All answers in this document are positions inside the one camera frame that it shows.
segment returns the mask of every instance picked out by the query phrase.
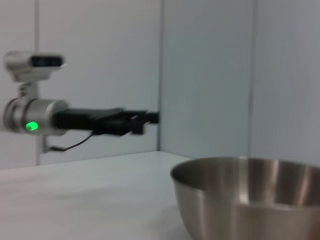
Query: camera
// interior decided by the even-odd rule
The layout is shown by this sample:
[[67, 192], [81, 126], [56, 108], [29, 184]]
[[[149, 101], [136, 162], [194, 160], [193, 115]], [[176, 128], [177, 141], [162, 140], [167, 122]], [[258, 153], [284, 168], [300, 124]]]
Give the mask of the camera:
[[33, 83], [49, 79], [53, 71], [64, 67], [65, 58], [56, 53], [10, 51], [4, 65], [16, 82]]

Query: green led light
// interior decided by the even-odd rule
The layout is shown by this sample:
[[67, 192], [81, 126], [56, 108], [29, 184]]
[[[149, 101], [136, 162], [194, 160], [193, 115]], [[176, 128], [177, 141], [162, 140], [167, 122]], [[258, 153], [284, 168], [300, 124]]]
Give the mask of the green led light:
[[35, 121], [29, 122], [25, 125], [25, 128], [32, 132], [34, 130], [37, 130], [39, 128], [38, 123], [36, 123]]

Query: white panel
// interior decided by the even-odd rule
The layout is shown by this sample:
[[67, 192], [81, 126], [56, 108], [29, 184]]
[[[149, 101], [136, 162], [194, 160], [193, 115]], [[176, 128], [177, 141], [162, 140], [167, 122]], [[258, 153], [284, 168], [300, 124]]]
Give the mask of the white panel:
[[[158, 110], [159, 0], [43, 0], [40, 49], [66, 56], [67, 67], [41, 83], [42, 97], [66, 99], [77, 108]], [[51, 137], [70, 146], [88, 132]], [[70, 152], [41, 156], [56, 163], [154, 151], [157, 129], [144, 136], [100, 136]]]
[[320, 1], [259, 0], [252, 155], [320, 163]]
[[251, 0], [165, 1], [163, 151], [246, 154], [252, 16]]
[[[34, 18], [33, 0], [0, 1], [0, 59], [10, 50], [33, 50]], [[0, 60], [0, 105], [17, 97], [17, 89]], [[0, 132], [0, 153], [0, 169], [34, 166], [36, 139]]]

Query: bowl rim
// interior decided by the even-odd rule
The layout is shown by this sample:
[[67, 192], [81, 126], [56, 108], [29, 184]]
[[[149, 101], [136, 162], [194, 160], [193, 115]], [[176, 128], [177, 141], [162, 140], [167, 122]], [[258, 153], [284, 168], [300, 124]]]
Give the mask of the bowl rim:
[[[274, 162], [274, 161], [278, 161], [278, 162], [282, 162], [282, 163], [288, 163], [288, 164], [296, 164], [299, 166], [304, 166], [304, 167], [309, 167], [309, 168], [314, 168], [320, 171], [320, 166], [316, 165], [316, 164], [310, 164], [310, 163], [302, 163], [299, 161], [294, 161], [294, 160], [287, 160], [287, 159], [276, 159], [276, 158], [262, 158], [262, 157], [246, 157], [246, 156], [215, 156], [215, 157], [203, 157], [203, 158], [195, 158], [195, 159], [191, 159], [191, 160], [186, 160], [183, 162], [180, 162], [176, 165], [174, 165], [171, 168], [170, 171], [170, 177], [172, 178], [173, 182], [175, 185], [182, 187], [183, 189], [187, 190], [187, 191], [191, 191], [193, 193], [195, 193], [195, 191], [197, 193], [200, 193], [202, 195], [202, 197], [204, 198], [208, 198], [210, 197], [209, 195], [206, 194], [206, 191], [190, 186], [188, 184], [183, 183], [182, 181], [178, 180], [175, 176], [174, 176], [174, 171], [180, 167], [183, 166], [187, 163], [191, 163], [191, 162], [196, 162], [196, 161], [201, 161], [201, 160], [209, 160], [209, 159], [238, 159], [238, 160], [250, 160], [250, 159], [256, 159], [256, 160], [263, 160], [266, 162]], [[304, 206], [294, 206], [294, 205], [290, 205], [290, 204], [281, 204], [281, 203], [275, 203], [273, 205], [267, 205], [264, 204], [260, 201], [250, 201], [248, 203], [246, 202], [241, 202], [237, 199], [228, 199], [226, 201], [229, 201], [231, 204], [233, 205], [237, 205], [237, 206], [241, 206], [241, 207], [246, 207], [246, 208], [256, 208], [256, 209], [265, 209], [265, 210], [277, 210], [277, 211], [319, 211], [320, 212], [320, 205], [304, 205]]]

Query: stainless steel bowl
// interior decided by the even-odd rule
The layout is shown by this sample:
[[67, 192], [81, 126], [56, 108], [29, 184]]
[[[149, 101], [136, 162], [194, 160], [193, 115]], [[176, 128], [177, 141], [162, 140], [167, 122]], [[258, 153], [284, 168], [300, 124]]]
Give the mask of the stainless steel bowl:
[[212, 157], [181, 163], [171, 176], [194, 240], [320, 240], [320, 168]]

